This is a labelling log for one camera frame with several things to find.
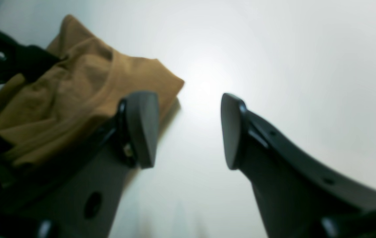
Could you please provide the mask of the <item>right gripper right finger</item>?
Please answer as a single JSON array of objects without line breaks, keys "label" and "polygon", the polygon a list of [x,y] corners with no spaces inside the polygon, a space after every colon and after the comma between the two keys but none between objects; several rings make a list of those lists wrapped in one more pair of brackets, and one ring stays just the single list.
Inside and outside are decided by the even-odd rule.
[{"label": "right gripper right finger", "polygon": [[221,126],[226,164],[250,181],[269,238],[376,238],[376,190],[312,158],[230,93]]}]

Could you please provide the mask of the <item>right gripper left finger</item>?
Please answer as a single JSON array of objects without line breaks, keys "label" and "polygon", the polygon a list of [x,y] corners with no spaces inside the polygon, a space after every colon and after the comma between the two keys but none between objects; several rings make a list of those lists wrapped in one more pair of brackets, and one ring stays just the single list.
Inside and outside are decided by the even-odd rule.
[{"label": "right gripper left finger", "polygon": [[158,95],[124,97],[73,150],[18,176],[0,165],[0,238],[106,238],[126,176],[155,164]]}]

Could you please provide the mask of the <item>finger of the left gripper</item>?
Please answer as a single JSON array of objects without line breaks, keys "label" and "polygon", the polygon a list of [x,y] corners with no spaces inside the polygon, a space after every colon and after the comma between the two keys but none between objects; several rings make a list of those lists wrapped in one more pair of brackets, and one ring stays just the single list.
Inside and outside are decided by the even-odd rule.
[{"label": "finger of the left gripper", "polygon": [[21,45],[0,31],[0,84],[16,74],[28,82],[37,81],[60,59],[36,45]]}]

